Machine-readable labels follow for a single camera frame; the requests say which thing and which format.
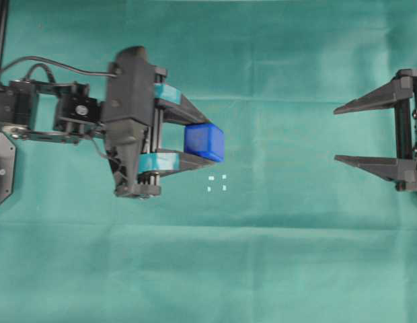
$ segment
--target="black metal bracket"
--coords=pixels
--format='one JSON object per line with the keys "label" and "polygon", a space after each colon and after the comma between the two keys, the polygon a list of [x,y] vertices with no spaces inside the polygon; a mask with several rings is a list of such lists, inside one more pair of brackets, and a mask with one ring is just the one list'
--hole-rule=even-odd
{"label": "black metal bracket", "polygon": [[0,133],[0,204],[13,192],[15,146]]}

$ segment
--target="green cloth backdrop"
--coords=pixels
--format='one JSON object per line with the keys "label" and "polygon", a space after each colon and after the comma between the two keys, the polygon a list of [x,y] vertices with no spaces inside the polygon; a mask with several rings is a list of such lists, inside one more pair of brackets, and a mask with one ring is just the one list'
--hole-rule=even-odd
{"label": "green cloth backdrop", "polygon": [[417,196],[334,161],[394,157],[393,111],[332,114],[417,68],[417,0],[11,0],[3,63],[102,71],[134,45],[225,131],[225,162],[118,199],[89,141],[18,141],[0,323],[417,322]]}

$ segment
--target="teal tape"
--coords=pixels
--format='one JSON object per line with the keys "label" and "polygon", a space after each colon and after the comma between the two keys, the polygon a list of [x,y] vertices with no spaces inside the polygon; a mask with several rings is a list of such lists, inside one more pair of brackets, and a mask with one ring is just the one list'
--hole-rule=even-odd
{"label": "teal tape", "polygon": [[162,99],[174,104],[180,104],[182,93],[168,84],[155,83],[155,98]]}
{"label": "teal tape", "polygon": [[139,174],[151,170],[179,170],[178,153],[144,153],[140,155]]}

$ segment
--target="blue cube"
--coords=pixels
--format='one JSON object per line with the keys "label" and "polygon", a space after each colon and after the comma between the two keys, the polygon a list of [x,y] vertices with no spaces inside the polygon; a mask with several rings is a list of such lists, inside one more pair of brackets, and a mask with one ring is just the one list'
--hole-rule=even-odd
{"label": "blue cube", "polygon": [[212,123],[192,124],[184,129],[184,152],[223,162],[223,131]]}

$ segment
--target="cable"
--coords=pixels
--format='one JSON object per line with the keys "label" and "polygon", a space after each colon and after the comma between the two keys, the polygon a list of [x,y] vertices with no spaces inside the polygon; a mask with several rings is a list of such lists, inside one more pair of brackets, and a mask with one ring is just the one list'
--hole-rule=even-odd
{"label": "cable", "polygon": [[52,70],[50,69],[50,67],[48,67],[46,64],[44,63],[38,63],[35,65],[32,65],[31,68],[29,69],[29,71],[26,73],[26,75],[24,76],[24,80],[25,81],[29,81],[32,73],[38,68],[42,68],[44,70],[44,72],[46,72],[47,75],[47,79],[50,83],[56,83],[56,80],[54,79],[54,75]]}
{"label": "cable", "polygon": [[122,176],[123,179],[128,181],[128,178],[120,171],[120,167],[121,167],[122,164],[119,161],[115,160],[114,158],[110,157],[109,155],[107,155],[105,153],[102,153],[100,148],[98,147],[98,144],[96,143],[95,139],[93,139],[93,137],[91,135],[86,135],[85,138],[89,139],[93,143],[93,145],[95,146],[95,150],[96,150],[96,152],[98,153],[99,156],[114,162],[118,166],[117,172]]}
{"label": "cable", "polygon": [[10,62],[6,66],[4,66],[2,69],[0,69],[0,76],[2,73],[4,73],[9,68],[13,67],[14,65],[24,62],[24,61],[38,61],[43,62],[46,64],[51,64],[57,67],[60,67],[62,69],[68,69],[74,73],[83,74],[83,75],[91,75],[91,76],[107,76],[107,77],[116,77],[116,74],[113,73],[107,73],[107,72],[91,72],[91,71],[84,71],[83,69],[76,69],[75,67],[53,61],[51,59],[46,59],[44,57],[39,56],[24,56],[20,57],[19,59],[15,59],[14,61]]}

